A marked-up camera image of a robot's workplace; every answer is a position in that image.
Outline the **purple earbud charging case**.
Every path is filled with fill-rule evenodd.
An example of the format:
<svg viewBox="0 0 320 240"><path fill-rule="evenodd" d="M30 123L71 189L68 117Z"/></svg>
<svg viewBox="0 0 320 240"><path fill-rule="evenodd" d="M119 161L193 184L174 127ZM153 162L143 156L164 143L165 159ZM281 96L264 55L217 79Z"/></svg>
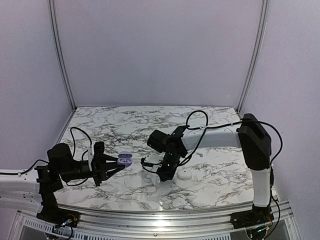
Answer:
<svg viewBox="0 0 320 240"><path fill-rule="evenodd" d="M133 155L130 152L121 151L118 154L117 164L122 165L125 168L127 168L127 167L131 166L133 163L132 157L133 157Z"/></svg>

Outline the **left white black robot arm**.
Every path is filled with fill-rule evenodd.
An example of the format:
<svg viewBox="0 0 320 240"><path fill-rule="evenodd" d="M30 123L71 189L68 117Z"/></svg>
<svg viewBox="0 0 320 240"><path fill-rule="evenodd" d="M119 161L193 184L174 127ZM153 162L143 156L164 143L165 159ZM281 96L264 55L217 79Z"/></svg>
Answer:
<svg viewBox="0 0 320 240"><path fill-rule="evenodd" d="M64 184L92 179L98 187L132 164L130 153L121 152L112 157L104 151L104 143L96 142L77 161L69 146L59 143L48 150L48 160L43 165L35 163L26 170L1 170L0 206L36 213L43 210L51 222L60 222L64 215L58 208L55 192L63 189Z"/></svg>

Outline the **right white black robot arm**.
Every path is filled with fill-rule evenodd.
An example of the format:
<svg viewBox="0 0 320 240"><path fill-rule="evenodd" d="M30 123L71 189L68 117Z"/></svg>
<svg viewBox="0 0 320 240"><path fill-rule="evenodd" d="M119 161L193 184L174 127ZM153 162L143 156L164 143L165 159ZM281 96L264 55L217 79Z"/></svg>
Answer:
<svg viewBox="0 0 320 240"><path fill-rule="evenodd" d="M200 148L241 148L246 166L253 182L253 206L247 219L258 224L267 216L271 201L271 154L272 140L264 123L251 113L246 113L239 122L220 126L178 126L171 134L154 130L147 145L158 153L164 153L156 174L162 182L172 180L181 158L189 160Z"/></svg>

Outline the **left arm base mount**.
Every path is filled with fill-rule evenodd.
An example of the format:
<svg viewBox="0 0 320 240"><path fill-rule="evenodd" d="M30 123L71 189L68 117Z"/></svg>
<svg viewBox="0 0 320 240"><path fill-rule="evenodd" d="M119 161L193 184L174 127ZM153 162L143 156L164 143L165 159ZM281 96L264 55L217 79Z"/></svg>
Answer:
<svg viewBox="0 0 320 240"><path fill-rule="evenodd" d="M60 208L58 206L55 195L51 193L41 193L40 212L36 217L40 220L50 222L57 225L71 220L69 223L73 228L77 227L80 213L74 210Z"/></svg>

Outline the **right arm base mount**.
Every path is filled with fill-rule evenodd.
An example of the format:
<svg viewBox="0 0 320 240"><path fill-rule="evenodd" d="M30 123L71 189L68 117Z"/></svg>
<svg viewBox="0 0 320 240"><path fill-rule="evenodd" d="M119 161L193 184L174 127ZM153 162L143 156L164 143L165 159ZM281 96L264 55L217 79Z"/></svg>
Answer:
<svg viewBox="0 0 320 240"><path fill-rule="evenodd" d="M257 203L253 202L250 210L232 213L230 215L230 223L233 228L240 229L271 223L274 220L271 201L272 197L270 196L263 206L258 206Z"/></svg>

